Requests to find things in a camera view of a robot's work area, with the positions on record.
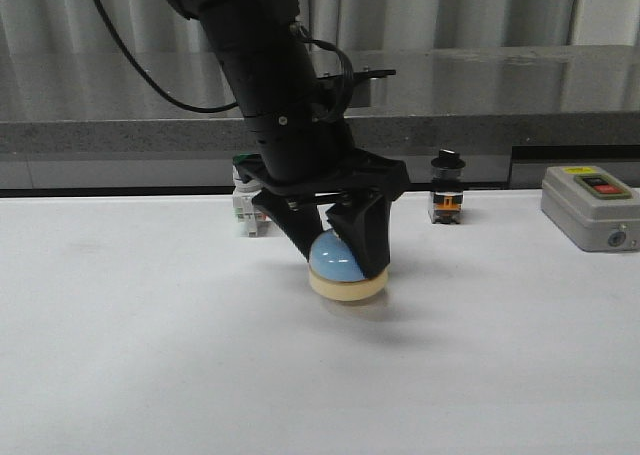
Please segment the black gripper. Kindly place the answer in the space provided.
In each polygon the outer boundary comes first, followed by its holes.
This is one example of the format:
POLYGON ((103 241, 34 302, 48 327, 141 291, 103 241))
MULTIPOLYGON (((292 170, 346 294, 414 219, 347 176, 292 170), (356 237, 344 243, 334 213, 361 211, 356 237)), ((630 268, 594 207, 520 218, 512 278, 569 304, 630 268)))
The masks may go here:
POLYGON ((347 244, 366 278, 390 263, 389 218, 393 202, 409 187, 404 162, 355 146, 345 120, 247 119, 258 152, 234 162, 241 178, 256 180, 260 192, 252 204, 266 214, 309 260, 320 235, 315 206, 303 206, 318 193, 345 194, 328 221, 347 244))

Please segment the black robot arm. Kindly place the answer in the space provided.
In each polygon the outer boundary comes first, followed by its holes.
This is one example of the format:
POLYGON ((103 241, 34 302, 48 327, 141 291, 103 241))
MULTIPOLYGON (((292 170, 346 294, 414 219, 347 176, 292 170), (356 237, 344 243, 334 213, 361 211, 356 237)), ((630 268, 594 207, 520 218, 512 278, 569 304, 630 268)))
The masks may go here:
POLYGON ((236 162, 256 207, 309 254, 330 225, 368 277, 389 264, 392 203, 406 166, 359 149, 346 100, 319 80, 296 25, 298 0, 167 0, 199 21, 258 151, 236 162))

